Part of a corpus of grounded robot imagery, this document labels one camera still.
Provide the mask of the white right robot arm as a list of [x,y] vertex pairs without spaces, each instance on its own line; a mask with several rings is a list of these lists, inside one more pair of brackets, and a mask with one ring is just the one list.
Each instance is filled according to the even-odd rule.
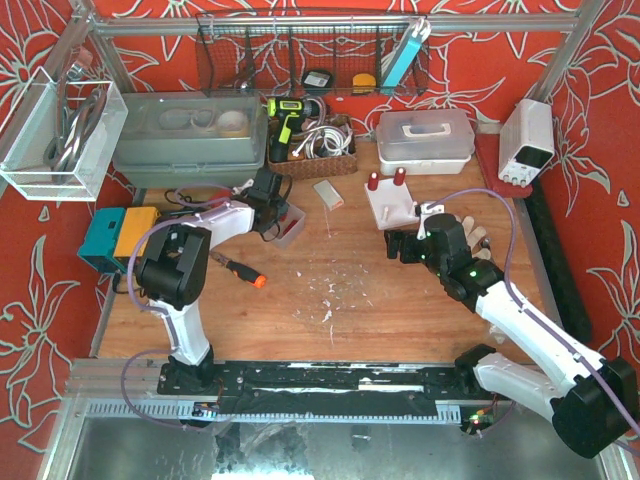
[[634,368],[605,359],[534,307],[492,261],[473,256],[461,222],[448,213],[421,228],[387,230],[387,256],[420,263],[447,295],[488,321],[524,351],[529,369],[480,344],[456,360],[463,385],[507,397],[549,421],[574,453],[591,459],[639,418]]

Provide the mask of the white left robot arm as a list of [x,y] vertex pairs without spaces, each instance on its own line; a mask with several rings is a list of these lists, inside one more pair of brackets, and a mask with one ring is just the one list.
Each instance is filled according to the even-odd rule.
[[220,382],[214,350],[207,339],[198,300],[214,249],[237,236],[257,233],[265,241],[280,234],[289,210],[293,180],[262,167],[230,193],[204,203],[189,203],[181,215],[142,234],[127,265],[131,300],[164,322],[170,343],[157,390],[163,395],[210,394]]

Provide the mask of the large red spring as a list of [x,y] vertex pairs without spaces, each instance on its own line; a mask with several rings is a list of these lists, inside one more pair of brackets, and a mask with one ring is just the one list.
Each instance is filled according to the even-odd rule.
[[402,186],[405,182],[405,177],[406,177],[406,170],[404,168],[398,168],[394,174],[393,184],[395,186]]

